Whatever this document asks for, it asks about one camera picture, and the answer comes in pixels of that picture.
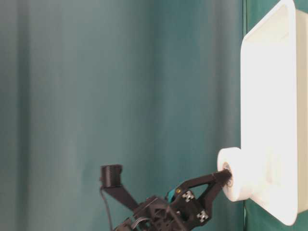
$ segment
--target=white bin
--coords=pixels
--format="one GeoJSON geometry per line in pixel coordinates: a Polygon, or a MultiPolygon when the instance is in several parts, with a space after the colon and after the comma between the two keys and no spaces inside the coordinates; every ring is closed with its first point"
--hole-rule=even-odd
{"type": "Polygon", "coordinates": [[[241,150],[221,150],[218,169],[226,163],[229,199],[251,198],[286,225],[308,209],[308,14],[292,0],[243,39],[241,150]]]}

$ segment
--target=green curtain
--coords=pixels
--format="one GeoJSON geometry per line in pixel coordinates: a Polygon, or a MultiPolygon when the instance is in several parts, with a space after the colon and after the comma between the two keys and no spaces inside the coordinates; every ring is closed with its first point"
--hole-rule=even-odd
{"type": "MultiPolygon", "coordinates": [[[[277,2],[278,0],[245,0],[244,31],[251,30],[277,2]]],[[[294,2],[297,9],[308,12],[307,0],[294,2]]],[[[308,229],[308,211],[299,214],[293,226],[285,226],[252,200],[245,201],[244,208],[246,231],[306,231],[308,229]]]]}
{"type": "MultiPolygon", "coordinates": [[[[0,230],[108,229],[100,166],[138,202],[240,145],[241,0],[2,0],[0,230]]],[[[108,197],[114,225],[131,213],[108,197]]],[[[221,193],[196,230],[243,229],[221,193]]]]}

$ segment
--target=tape roll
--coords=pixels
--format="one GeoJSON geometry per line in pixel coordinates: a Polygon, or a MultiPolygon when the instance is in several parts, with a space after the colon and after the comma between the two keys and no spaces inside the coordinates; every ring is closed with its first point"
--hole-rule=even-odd
{"type": "Polygon", "coordinates": [[[232,178],[223,187],[223,191],[229,200],[246,200],[254,192],[257,172],[250,163],[253,164],[249,160],[249,155],[244,154],[239,148],[233,147],[220,150],[217,159],[218,171],[228,169],[232,174],[232,178]]]}

